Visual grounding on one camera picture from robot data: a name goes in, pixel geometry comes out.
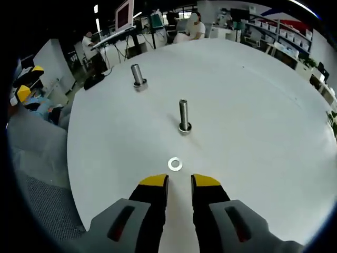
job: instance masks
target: metal washer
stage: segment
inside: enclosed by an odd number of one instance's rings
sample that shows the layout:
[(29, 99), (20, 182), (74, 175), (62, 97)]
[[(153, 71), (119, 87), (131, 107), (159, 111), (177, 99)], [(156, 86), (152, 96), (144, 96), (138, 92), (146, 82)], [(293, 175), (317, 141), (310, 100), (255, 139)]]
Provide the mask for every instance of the metal washer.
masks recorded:
[[(177, 161), (179, 163), (179, 165), (177, 167), (173, 167), (172, 166), (172, 162)], [(167, 162), (167, 166), (170, 170), (172, 171), (180, 171), (181, 168), (183, 167), (183, 161), (178, 158), (178, 157), (172, 157), (171, 159), (169, 159), (169, 161)]]

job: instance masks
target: white round table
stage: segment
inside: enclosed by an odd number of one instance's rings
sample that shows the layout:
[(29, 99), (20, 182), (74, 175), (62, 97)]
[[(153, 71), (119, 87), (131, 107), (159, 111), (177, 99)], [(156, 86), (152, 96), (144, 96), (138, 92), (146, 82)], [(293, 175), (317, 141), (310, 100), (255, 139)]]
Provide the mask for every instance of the white round table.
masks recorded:
[[(148, 89), (137, 93), (130, 66)], [(182, 137), (179, 100), (192, 132)], [(220, 181), (264, 217), (282, 240), (307, 243), (337, 192), (337, 145), (329, 105), (295, 71), (258, 50), (222, 39), (166, 46), (132, 58), (77, 92), (68, 130), (74, 200), (92, 218), (129, 198), (144, 178), (170, 176), (160, 252), (198, 252), (191, 174)], [(171, 171), (172, 157), (183, 168)]]

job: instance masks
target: white shirt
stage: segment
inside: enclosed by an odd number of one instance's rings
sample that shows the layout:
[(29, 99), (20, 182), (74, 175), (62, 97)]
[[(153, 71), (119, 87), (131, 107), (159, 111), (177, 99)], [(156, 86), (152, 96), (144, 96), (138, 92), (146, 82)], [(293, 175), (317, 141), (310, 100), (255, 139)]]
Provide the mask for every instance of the white shirt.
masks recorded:
[(192, 23), (187, 25), (186, 32), (190, 34), (190, 38), (195, 38), (197, 33), (201, 33), (200, 38), (205, 38), (206, 27), (202, 22), (197, 25)]
[(91, 43), (92, 42), (91, 42), (90, 38), (88, 38), (87, 36), (83, 37), (82, 47), (83, 47), (83, 51), (84, 51), (85, 57), (88, 60), (90, 60), (92, 57), (94, 57), (97, 54), (97, 50), (92, 50), (91, 51), (91, 49), (93, 48), (92, 46), (89, 46)]

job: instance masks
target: white shelving unit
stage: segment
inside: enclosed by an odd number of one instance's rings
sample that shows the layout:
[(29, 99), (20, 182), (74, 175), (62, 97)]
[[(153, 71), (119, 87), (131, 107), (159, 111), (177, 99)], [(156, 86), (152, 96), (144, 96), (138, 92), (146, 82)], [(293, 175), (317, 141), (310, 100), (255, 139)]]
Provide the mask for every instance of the white shelving unit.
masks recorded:
[[(310, 54), (310, 48), (311, 48), (311, 43), (312, 43), (312, 41), (311, 41), (310, 39), (308, 39), (308, 38), (307, 38), (305, 35), (303, 35), (302, 33), (298, 32), (297, 30), (291, 28), (291, 27), (288, 26), (288, 25), (282, 24), (282, 23), (280, 22), (280, 20), (272, 20), (272, 19), (270, 19), (270, 18), (263, 17), (263, 16), (258, 15), (258, 14), (252, 14), (252, 13), (250, 14), (250, 16), (262, 18), (262, 19), (264, 19), (264, 20), (267, 20), (267, 21), (270, 21), (270, 22), (273, 22), (273, 23), (277, 24), (276, 33), (270, 31), (269, 29), (265, 29), (265, 28), (263, 28), (263, 27), (261, 27), (261, 26), (258, 26), (258, 25), (256, 25), (255, 23), (246, 23), (246, 25), (256, 27), (257, 29), (266, 31), (266, 32), (268, 32), (268, 33), (270, 33), (270, 34), (274, 34), (274, 35), (276, 35), (276, 37), (274, 38), (276, 41), (279, 41), (279, 39), (283, 39), (283, 40), (285, 40), (286, 42), (288, 42), (288, 43), (290, 43), (291, 45), (293, 45), (295, 48), (298, 48), (300, 51), (306, 52), (307, 54)], [(309, 42), (309, 50), (304, 49), (302, 46), (296, 44), (294, 41), (288, 39), (287, 37), (281, 36), (281, 35), (280, 35), (280, 27), (281, 27), (281, 26), (287, 28), (288, 30), (291, 30), (291, 32), (293, 32), (294, 34), (299, 35), (301, 38), (307, 40), (307, 41)]]

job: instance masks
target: monitor screen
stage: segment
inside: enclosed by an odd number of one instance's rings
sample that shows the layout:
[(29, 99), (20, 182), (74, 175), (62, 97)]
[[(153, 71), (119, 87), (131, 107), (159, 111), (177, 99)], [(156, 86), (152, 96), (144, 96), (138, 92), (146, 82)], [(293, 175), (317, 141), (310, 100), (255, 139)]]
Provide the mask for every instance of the monitor screen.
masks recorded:
[(119, 29), (120, 27), (122, 27), (123, 25), (127, 24), (128, 21), (128, 4), (125, 5), (117, 14), (117, 18), (118, 18), (118, 27), (117, 29)]

